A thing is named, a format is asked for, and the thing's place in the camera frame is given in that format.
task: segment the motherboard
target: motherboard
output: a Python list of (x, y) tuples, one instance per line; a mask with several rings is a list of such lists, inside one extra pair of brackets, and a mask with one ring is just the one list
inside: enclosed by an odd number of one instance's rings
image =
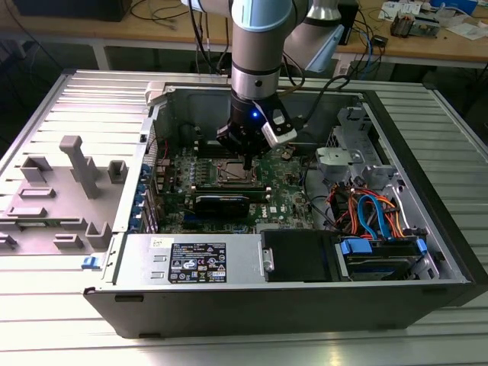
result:
[(302, 192), (303, 167), (292, 149), (276, 149), (243, 169), (235, 156), (182, 148), (156, 168), (160, 233), (259, 233), (312, 229)]

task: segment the aluminum profile table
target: aluminum profile table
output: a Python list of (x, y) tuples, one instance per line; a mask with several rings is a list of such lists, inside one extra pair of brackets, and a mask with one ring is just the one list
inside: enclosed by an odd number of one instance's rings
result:
[[(151, 81), (226, 85), (188, 74), (86, 72), (62, 75), (0, 162), (0, 210), (31, 154), (63, 162), (57, 145), (80, 133), (97, 165), (124, 159), (138, 137)], [(324, 81), (311, 80), (319, 87)], [(352, 82), (375, 91), (421, 166), (488, 268), (488, 153), (445, 99), (419, 84)], [(99, 272), (82, 271), (83, 255), (0, 257), (2, 364), (484, 364), (488, 295), (438, 310), (405, 330), (260, 335), (205, 339), (122, 339), (80, 294)]]

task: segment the wooden workbench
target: wooden workbench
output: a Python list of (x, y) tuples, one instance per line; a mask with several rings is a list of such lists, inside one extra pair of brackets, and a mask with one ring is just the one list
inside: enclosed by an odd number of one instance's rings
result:
[[(152, 0), (154, 8), (171, 6), (179, 0)], [(488, 37), (479, 40), (467, 40), (448, 30), (442, 29), (437, 38), (409, 37), (406, 39), (390, 36), (390, 22), (379, 21), (379, 7), (382, 0), (361, 0), (366, 22), (375, 29), (375, 33), (389, 38), (384, 62), (412, 63), (437, 66), (484, 67), (488, 62)], [(81, 43), (91, 45), (95, 51), (98, 65), (108, 69), (109, 62), (105, 54), (106, 46), (146, 47), (157, 49), (194, 49), (194, 32), (188, 14), (175, 19), (177, 30), (170, 30), (152, 21), (135, 18), (131, 14), (119, 23), (64, 19), (21, 17), (15, 6), (11, 5), (18, 20), (39, 41), (59, 43)], [(159, 16), (181, 13), (186, 8), (162, 11)], [(137, 14), (149, 17), (147, 7), (142, 4), (136, 9)], [(474, 13), (477, 17), (488, 17), (488, 10), (480, 7)], [(220, 16), (209, 15), (210, 38), (213, 50), (221, 51), (226, 43), (225, 22)], [(28, 40), (29, 37), (16, 25), (0, 2), (0, 39)], [(339, 46), (335, 58), (356, 59), (364, 52), (364, 45), (359, 34), (353, 32), (346, 46)]]

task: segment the sticker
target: sticker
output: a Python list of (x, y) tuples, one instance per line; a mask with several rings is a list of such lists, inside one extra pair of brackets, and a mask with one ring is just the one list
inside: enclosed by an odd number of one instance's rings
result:
[(227, 282), (226, 244), (224, 242), (172, 243), (169, 282), (172, 284)]
[(175, 242), (174, 238), (151, 238), (151, 245), (150, 248), (157, 249), (157, 248), (170, 248), (172, 243)]

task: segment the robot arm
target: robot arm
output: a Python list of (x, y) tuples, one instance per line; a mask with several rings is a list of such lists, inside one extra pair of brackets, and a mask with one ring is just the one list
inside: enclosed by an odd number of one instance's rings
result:
[(233, 19), (230, 118), (217, 140), (244, 159), (297, 136), (277, 94), (283, 52), (305, 70), (323, 71), (341, 37), (338, 0), (182, 0), (191, 11)]

